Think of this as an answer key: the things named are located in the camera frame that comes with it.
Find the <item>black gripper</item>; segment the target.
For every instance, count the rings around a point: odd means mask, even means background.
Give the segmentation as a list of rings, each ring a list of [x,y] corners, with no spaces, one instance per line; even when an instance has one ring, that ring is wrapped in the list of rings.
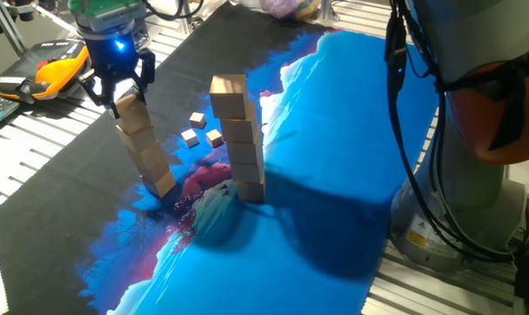
[[[114,93],[116,84],[133,77],[142,60],[142,69],[137,82],[139,99],[145,102],[145,91],[155,80],[155,54],[148,48],[136,51],[130,32],[84,34],[86,46],[95,72],[86,72],[77,77],[77,82],[91,101],[109,110],[114,118],[119,118]],[[95,77],[99,77],[101,93],[94,90]]]

